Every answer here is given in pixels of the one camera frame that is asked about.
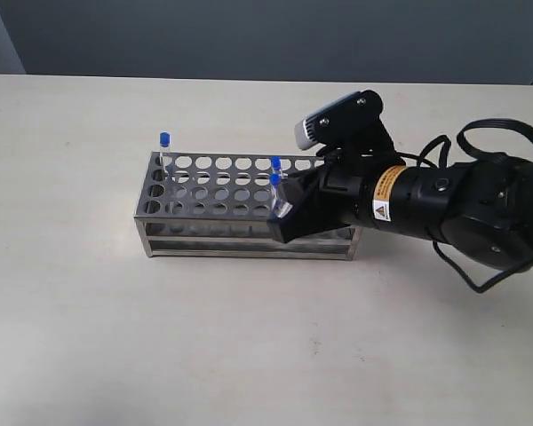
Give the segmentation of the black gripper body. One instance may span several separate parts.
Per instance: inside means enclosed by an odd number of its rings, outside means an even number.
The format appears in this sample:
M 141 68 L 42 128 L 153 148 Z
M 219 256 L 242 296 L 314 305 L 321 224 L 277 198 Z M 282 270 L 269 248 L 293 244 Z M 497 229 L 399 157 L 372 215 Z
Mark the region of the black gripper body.
M 326 165 L 321 193 L 354 199 L 350 225 L 378 229 L 385 225 L 374 217 L 373 191 L 378 178 L 404 160 L 394 149 L 394 142 L 381 121 L 383 100 L 372 90 L 360 91 L 358 127 L 338 141 L 319 150 Z

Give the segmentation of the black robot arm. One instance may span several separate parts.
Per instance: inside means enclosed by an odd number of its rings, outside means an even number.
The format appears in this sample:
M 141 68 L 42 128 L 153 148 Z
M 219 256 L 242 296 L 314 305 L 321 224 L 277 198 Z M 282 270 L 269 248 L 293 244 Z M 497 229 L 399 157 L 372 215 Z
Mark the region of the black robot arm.
M 350 225 L 447 244 L 498 270 L 533 265 L 533 162 L 457 143 L 468 162 L 412 166 L 394 148 L 381 97 L 357 91 L 309 115 L 295 129 L 322 164 L 282 182 L 290 210 L 269 230 L 287 243 Z

